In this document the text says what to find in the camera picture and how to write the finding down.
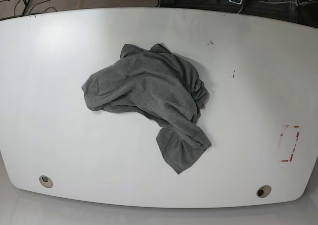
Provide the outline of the grey T-shirt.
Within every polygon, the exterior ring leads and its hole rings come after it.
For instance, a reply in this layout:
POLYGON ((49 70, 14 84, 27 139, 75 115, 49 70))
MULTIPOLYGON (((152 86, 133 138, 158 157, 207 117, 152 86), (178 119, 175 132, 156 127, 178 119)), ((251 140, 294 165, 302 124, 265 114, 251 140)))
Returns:
POLYGON ((176 173, 211 146, 197 125, 210 94, 194 65, 162 44, 148 50, 125 44, 119 60, 92 74, 82 90, 91 111, 136 112, 155 121, 160 152, 176 173))

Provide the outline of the red tape rectangle marking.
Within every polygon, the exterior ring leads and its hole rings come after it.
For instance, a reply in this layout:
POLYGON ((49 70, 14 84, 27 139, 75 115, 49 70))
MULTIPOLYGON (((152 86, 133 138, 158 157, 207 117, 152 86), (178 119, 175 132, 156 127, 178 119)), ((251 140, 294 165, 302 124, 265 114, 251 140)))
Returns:
POLYGON ((279 162, 291 162, 300 135, 300 126, 283 125, 275 157, 279 162))

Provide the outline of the white power strip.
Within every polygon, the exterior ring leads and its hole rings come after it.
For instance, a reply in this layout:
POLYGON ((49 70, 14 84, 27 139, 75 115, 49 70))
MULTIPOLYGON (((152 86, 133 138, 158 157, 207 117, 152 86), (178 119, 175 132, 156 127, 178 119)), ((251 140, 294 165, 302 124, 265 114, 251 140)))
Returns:
POLYGON ((297 6, 306 6, 309 4, 317 3, 318 0, 296 0, 297 6))

